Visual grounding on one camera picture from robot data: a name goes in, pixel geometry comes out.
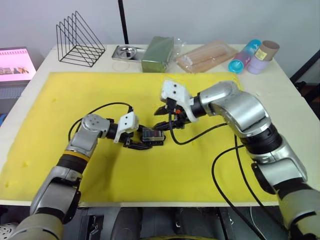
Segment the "pink cup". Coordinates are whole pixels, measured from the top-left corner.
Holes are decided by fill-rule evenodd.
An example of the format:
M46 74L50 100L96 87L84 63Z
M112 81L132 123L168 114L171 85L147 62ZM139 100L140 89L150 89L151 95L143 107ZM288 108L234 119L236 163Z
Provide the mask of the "pink cup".
M266 66L270 63L270 61L263 61L253 56L248 64L247 70L252 74L259 74Z

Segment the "clear plastic bag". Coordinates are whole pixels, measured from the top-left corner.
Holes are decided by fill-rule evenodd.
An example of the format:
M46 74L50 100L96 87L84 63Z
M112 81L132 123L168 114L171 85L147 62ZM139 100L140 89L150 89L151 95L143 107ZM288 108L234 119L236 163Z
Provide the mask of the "clear plastic bag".
M178 38L178 37L174 38L173 52L172 52L172 56L168 62L166 72L172 71L177 66L177 64L176 64L177 58L180 57L181 52L183 51L185 45L186 45L186 42L183 41L181 38Z
M203 73L233 58L238 53L223 41L213 41L176 58L188 73Z

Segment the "wire magazine rack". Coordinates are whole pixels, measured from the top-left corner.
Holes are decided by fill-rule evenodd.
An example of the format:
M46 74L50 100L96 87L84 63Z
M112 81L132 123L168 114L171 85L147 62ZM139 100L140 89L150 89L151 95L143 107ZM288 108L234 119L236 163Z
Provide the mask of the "wire magazine rack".
M78 11L56 25L58 60L92 67L106 51Z

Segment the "white table surface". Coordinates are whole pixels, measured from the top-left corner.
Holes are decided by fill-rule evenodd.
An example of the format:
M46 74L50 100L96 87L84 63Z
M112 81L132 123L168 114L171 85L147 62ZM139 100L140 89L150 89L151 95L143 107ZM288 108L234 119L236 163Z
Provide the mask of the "white table surface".
M0 127L0 171L7 161L7 154L22 125L27 113L37 98L41 88L47 81L50 72L106 72L106 73L140 73L141 64L112 60L111 56L117 45L105 45L106 52L93 67L79 66L58 61L57 47L52 48L33 79L23 91L3 125ZM135 45L147 48L146 45ZM200 45L186 45L182 53L189 52ZM241 50L244 45L232 45ZM227 72L226 61L212 69L209 73ZM172 66L170 73L184 73L179 66ZM305 165L308 173L308 184L320 190L320 122L307 102L293 86L287 75L275 60L272 60L265 71L259 75L247 71L238 75L245 91L256 96L269 113L273 124L285 136L292 149ZM1 200L0 205L30 205L30 201ZM277 202L264 202L276 205ZM257 206L256 202L235 203L236 206ZM83 206L228 206L221 202L125 202L96 203Z

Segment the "green box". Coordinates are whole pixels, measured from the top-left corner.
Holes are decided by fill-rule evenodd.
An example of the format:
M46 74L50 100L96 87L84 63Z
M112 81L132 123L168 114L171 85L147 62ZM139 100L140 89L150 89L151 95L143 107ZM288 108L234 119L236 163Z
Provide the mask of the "green box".
M155 36L141 60L142 71L144 73L166 72L173 51L173 37Z

